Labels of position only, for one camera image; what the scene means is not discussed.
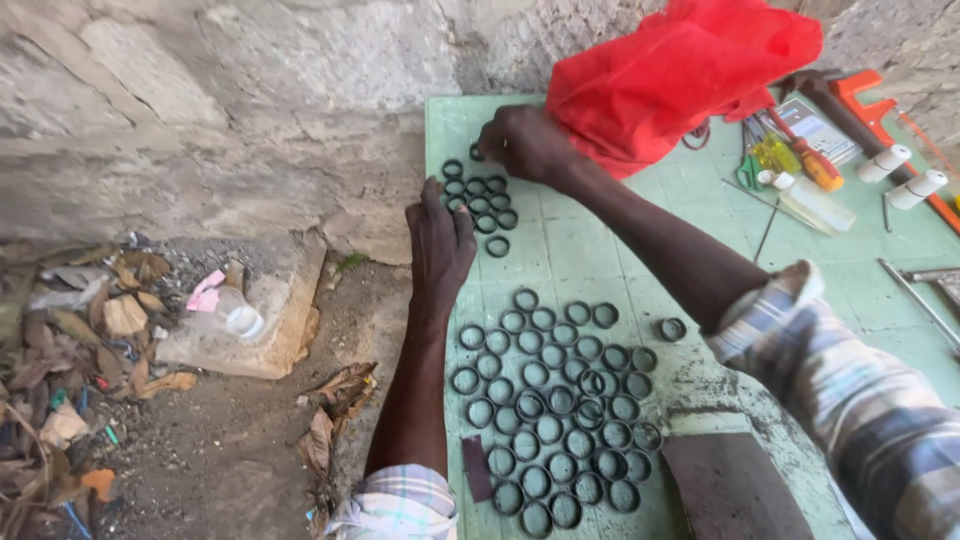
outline hand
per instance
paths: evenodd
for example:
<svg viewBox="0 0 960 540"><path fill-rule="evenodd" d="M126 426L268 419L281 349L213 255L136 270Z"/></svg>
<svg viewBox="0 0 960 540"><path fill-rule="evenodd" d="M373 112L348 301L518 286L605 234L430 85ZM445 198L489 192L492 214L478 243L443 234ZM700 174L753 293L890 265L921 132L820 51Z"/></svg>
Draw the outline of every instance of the hand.
<svg viewBox="0 0 960 540"><path fill-rule="evenodd" d="M411 317L443 317L446 330L445 317L453 309L477 253L473 219L463 205L451 215L440 204L440 184L432 176L423 183L420 202L407 207L406 216L413 252Z"/></svg>
<svg viewBox="0 0 960 540"><path fill-rule="evenodd" d="M585 159L546 113L529 105L497 109L480 132L477 148L485 158L501 163L509 175L558 190L562 180L555 173Z"/></svg>

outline stone wall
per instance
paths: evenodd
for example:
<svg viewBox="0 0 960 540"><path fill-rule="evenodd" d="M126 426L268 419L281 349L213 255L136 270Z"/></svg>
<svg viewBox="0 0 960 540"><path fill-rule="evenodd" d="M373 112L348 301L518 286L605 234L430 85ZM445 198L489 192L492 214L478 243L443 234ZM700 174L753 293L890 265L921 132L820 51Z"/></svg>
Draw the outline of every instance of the stone wall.
<svg viewBox="0 0 960 540"><path fill-rule="evenodd" d="M960 143L960 2L774 2ZM431 95L544 91L660 0L0 0L0 237L325 224L403 261Z"/></svg>

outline scissors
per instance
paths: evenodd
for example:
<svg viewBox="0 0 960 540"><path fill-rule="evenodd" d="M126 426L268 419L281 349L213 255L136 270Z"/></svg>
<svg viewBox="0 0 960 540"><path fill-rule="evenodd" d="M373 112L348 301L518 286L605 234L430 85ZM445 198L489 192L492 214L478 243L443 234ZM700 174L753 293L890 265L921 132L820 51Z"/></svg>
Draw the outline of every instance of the scissors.
<svg viewBox="0 0 960 540"><path fill-rule="evenodd" d="M743 123L743 162L736 168L736 181L741 187L750 191L760 191L763 184L756 181L756 175L760 174L760 161L754 155L754 142L747 129L747 123Z"/></svg>

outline green tiled table surface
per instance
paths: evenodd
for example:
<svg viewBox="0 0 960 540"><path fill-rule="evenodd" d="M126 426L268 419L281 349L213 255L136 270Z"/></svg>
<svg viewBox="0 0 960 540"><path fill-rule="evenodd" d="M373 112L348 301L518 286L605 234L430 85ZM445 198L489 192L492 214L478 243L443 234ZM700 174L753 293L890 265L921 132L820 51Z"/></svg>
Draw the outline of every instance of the green tiled table surface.
<svg viewBox="0 0 960 540"><path fill-rule="evenodd" d="M475 163L468 147L497 107L542 102L542 96L482 96L435 98L426 106L426 168L441 178L449 158L460 159L465 177L503 174L493 164ZM888 131L908 146L902 131L890 122ZM714 118L706 148L690 151L680 145L660 162L625 180L647 200L667 209L753 259L773 209L725 185L735 182L733 170L741 160L738 124ZM923 312L876 263L887 258L904 270L960 266L960 237L926 204L911 210L891 209L892 233L883 228L880 193L889 181L865 184L854 168L862 157L840 167L846 183L833 196L857 214L852 229L837 237L812 231L779 214L759 253L757 263L776 270L800 258L815 261L827 281L827 299L840 318L862 339L897 355L923 371L941 398L960 405L960 367L952 359L948 341ZM928 165L912 160L919 169ZM817 538L853 538L847 520L828 484L819 451L799 427L781 411L754 380L720 367L697 335L693 324L646 267L602 222L559 193L520 179L509 179L518 227L506 235L512 248L505 258L492 258L482 248L457 300L447 338L447 376L471 364L477 353L463 349L459 329L471 322L486 328L497 325L520 287L533 288L540 303L560 313L566 303L614 303L620 321L612 329L589 327L588 333L607 343L646 345L660 355L653 375L654 394L641 406L643 416L662 425L666 433L753 431L790 487ZM760 193L776 201L774 190ZM482 243L485 235L479 234ZM947 305L930 285L917 285L927 300L960 331ZM682 317L690 335L678 344L660 341L652 323L667 316ZM504 358L504 375L519 381L518 367L526 355L513 347ZM560 383L553 374L548 385ZM484 447L509 443L491 428L477 430L467 423L468 398L449 388L445 394L449 448L449 479L460 509L458 536L462 539L525 538L517 518L497 515L490 503L474 504L463 466L460 439L481 434ZM559 450L548 446L541 457ZM588 507L583 523L572 531L555 529L551 538L650 537L687 538L683 506L662 458L643 485L642 505L633 514L617 514L604 503Z"/></svg>

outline screwdriver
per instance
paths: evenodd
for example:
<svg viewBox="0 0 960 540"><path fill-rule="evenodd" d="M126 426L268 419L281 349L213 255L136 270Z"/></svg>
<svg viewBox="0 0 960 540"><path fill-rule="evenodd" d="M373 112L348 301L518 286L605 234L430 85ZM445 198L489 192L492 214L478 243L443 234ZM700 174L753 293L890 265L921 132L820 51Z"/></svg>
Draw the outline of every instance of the screwdriver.
<svg viewBox="0 0 960 540"><path fill-rule="evenodd" d="M800 156L800 161L804 164L804 172L813 182L824 191L836 191L843 185L843 177L840 176L840 171L833 166L833 163L827 157L811 148L806 143L805 138L794 135L790 127L772 107L767 108L767 114L770 115L770 119L773 120L780 131L790 138L790 146Z"/></svg>
<svg viewBox="0 0 960 540"><path fill-rule="evenodd" d="M756 121L752 117L747 116L744 118L744 122L746 122L747 131L750 132L754 140L754 149L751 152L756 156L756 160L760 162L760 167L778 173L783 172L783 167L770 156L769 149L763 144L763 130L756 126Z"/></svg>
<svg viewBox="0 0 960 540"><path fill-rule="evenodd" d="M755 114L756 123L759 124L766 135L763 136L762 146L767 155L780 166L780 172L797 174L800 172L800 162L790 151L790 147L780 140L780 137L770 128L766 127L760 120L759 114Z"/></svg>

